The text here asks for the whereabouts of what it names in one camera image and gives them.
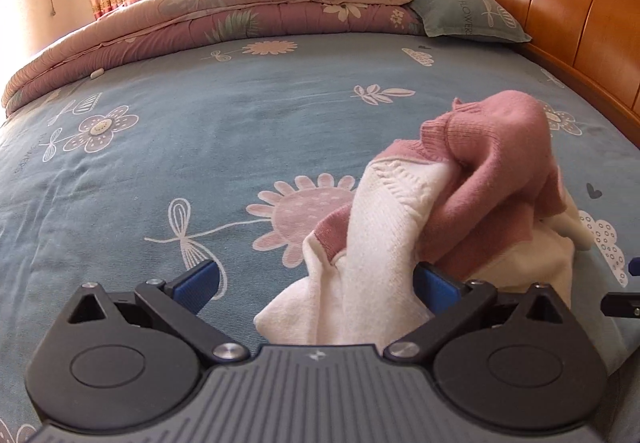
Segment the blue floral bed sheet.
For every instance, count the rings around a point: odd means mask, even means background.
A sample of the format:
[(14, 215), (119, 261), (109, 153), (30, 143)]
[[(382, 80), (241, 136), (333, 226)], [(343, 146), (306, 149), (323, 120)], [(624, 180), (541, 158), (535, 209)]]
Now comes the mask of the blue floral bed sheet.
[(454, 99), (537, 97), (596, 243), (575, 258), (574, 312), (612, 371), (597, 417), (639, 437), (639, 326), (599, 310), (634, 291), (639, 151), (552, 74), (500, 45), (345, 33), (241, 40), (106, 70), (1, 128), (1, 437), (38, 419), (23, 373), (74, 290), (126, 291), (212, 257), (203, 315), (246, 345), (253, 319), (305, 273), (304, 238), (352, 198), (367, 162)]

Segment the folded pink floral quilt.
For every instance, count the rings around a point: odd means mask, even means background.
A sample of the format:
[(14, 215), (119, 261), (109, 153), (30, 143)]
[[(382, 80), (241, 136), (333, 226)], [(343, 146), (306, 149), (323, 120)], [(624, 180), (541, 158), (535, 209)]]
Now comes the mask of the folded pink floral quilt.
[(6, 114), (100, 68), (266, 36), (342, 32), (419, 34), (413, 0), (142, 0), (39, 52), (9, 80)]

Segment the grey-green flower pillow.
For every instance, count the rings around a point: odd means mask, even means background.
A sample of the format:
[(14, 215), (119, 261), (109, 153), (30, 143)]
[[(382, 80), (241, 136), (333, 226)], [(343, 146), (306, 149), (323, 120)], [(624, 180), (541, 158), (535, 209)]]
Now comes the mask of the grey-green flower pillow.
[(480, 42), (528, 43), (532, 38), (496, 0), (413, 0), (409, 7), (420, 17), (430, 38)]

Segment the pink and cream sweater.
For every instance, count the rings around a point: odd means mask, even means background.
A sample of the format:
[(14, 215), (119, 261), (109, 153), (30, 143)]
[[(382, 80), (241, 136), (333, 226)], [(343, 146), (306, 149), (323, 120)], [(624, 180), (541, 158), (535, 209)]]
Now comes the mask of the pink and cream sweater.
[(568, 300), (574, 254), (592, 243), (539, 100), (457, 101), (368, 163), (352, 202), (305, 238), (306, 276), (254, 324), (280, 345), (385, 348), (435, 315), (413, 289), (419, 263), (511, 293), (547, 283)]

